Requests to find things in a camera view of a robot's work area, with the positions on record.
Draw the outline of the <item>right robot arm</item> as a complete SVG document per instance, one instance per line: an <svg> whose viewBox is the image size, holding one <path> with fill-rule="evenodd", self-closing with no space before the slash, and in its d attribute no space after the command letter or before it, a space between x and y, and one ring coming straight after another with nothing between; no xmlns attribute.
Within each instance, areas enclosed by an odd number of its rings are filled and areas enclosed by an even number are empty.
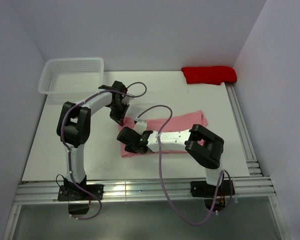
<svg viewBox="0 0 300 240"><path fill-rule="evenodd" d="M191 129L172 132L147 130L137 123L133 128L123 127L117 140L124 144L124 150L133 154L187 152L199 165L205 168L206 189L212 195L219 194L224 183L221 156L224 140L200 124Z"/></svg>

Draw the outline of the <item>pink t shirt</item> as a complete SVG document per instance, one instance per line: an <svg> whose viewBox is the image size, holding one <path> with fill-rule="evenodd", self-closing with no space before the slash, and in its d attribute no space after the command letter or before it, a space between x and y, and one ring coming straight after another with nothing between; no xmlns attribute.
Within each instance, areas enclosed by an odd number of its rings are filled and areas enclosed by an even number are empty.
<svg viewBox="0 0 300 240"><path fill-rule="evenodd" d="M146 130L158 131L160 127L166 121L166 118L158 118L158 119L147 119L147 128ZM208 121L205 118L202 110L198 110L196 112L187 113L180 116L172 117L171 120L167 123L167 125L163 128L163 132L180 132L191 129L194 124L200 124L204 127L207 127ZM135 126L134 120L131 117L125 117L123 121L123 126L118 127L118 132L122 130L124 127L129 127L133 129ZM163 154L185 154L186 151L176 151L176 150L162 150ZM125 150L125 145L123 143L120 144L120 155L122 158L135 157L140 154L127 152Z"/></svg>

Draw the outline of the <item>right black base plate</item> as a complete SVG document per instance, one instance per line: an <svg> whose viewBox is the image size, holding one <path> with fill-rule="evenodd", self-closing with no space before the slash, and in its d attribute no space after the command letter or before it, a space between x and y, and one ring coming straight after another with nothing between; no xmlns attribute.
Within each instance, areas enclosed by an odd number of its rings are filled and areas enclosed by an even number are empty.
<svg viewBox="0 0 300 240"><path fill-rule="evenodd" d="M191 181L190 182L190 194L192 197L198 198L213 198L215 195L216 187L207 184L206 181ZM218 187L217 196L230 196L235 195L235 188L233 183L226 179Z"/></svg>

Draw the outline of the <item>white plastic basket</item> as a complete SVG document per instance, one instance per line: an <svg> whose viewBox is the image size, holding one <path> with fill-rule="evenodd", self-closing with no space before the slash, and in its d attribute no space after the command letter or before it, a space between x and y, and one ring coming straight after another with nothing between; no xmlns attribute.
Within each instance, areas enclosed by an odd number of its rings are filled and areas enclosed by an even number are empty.
<svg viewBox="0 0 300 240"><path fill-rule="evenodd" d="M51 59L42 70L38 92L48 104L78 101L95 93L103 76L104 60L99 57Z"/></svg>

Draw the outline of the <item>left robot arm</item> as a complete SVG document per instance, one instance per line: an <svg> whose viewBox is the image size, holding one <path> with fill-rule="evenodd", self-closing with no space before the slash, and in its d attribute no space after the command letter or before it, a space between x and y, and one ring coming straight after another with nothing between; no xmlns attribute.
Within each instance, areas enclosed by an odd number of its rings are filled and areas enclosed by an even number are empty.
<svg viewBox="0 0 300 240"><path fill-rule="evenodd" d="M128 89L119 81L112 86L102 85L88 98L75 103L65 102L62 106L56 133L60 137L67 154L67 172L65 179L73 183L69 194L76 200L86 197L88 188L84 168L84 146L91 133L91 117L100 109L110 108L110 118L122 126L129 104L123 102L127 98Z"/></svg>

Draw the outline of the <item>aluminium front rail frame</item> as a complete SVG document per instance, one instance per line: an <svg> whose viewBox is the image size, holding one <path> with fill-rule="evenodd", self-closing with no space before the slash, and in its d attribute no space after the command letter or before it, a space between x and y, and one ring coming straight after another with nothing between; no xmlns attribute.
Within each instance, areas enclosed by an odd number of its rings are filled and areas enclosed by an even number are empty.
<svg viewBox="0 0 300 240"><path fill-rule="evenodd" d="M268 197L271 210L279 231L280 239L291 238L279 207L276 192L269 176L234 177L234 200L246 197ZM191 179L167 179L165 186L173 200L190 200ZM143 202L165 200L159 180L105 180L90 181L89 185L101 184L103 203ZM3 239L13 239L20 211L23 205L57 204L58 186L54 181L31 181L21 183L13 200L10 216Z"/></svg>

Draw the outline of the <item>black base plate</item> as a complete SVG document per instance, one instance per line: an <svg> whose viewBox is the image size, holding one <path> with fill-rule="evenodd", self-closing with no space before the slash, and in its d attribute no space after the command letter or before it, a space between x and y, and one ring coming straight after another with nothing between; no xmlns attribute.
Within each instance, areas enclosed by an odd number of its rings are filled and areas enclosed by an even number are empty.
<svg viewBox="0 0 300 240"><path fill-rule="evenodd" d="M215 195L216 187L207 184L206 181L191 181L190 182L190 194L192 197L198 198L213 198ZM235 195L235 188L233 183L226 179L218 187L217 196L230 196Z"/></svg>
<svg viewBox="0 0 300 240"><path fill-rule="evenodd" d="M104 185L103 184L88 184L84 189L95 195L99 200L103 199ZM57 200L59 202L73 202L73 201L90 201L96 200L88 193L78 189L77 187L68 188L62 185L59 188Z"/></svg>

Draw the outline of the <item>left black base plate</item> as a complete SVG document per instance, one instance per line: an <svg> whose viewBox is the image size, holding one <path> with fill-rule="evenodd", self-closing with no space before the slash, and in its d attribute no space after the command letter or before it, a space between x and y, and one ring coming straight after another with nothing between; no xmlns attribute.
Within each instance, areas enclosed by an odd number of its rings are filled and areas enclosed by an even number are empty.
<svg viewBox="0 0 300 240"><path fill-rule="evenodd" d="M99 200L103 199L104 185L103 184L88 184L84 189L95 195ZM78 189L77 187L68 188L62 185L59 188L57 200L59 202L73 202L73 201L90 201L96 200L88 193Z"/></svg>

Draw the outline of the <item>aluminium right side rail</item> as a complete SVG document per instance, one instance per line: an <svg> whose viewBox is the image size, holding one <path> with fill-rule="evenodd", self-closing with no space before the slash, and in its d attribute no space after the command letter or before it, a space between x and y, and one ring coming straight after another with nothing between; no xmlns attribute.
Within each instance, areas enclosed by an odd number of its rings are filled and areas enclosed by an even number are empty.
<svg viewBox="0 0 300 240"><path fill-rule="evenodd" d="M257 160L253 144L245 123L245 119L237 98L233 84L226 83L225 88L228 94L241 145L243 147L244 156L246 159L248 171L251 177L262 177L263 173Z"/></svg>

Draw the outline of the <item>red folded t shirt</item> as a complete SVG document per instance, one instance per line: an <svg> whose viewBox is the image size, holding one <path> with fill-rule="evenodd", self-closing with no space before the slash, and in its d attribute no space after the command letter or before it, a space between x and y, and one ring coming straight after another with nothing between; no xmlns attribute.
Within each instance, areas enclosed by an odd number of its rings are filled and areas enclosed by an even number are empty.
<svg viewBox="0 0 300 240"><path fill-rule="evenodd" d="M182 67L181 71L188 85L221 85L221 83L237 82L237 74L229 66L188 66Z"/></svg>

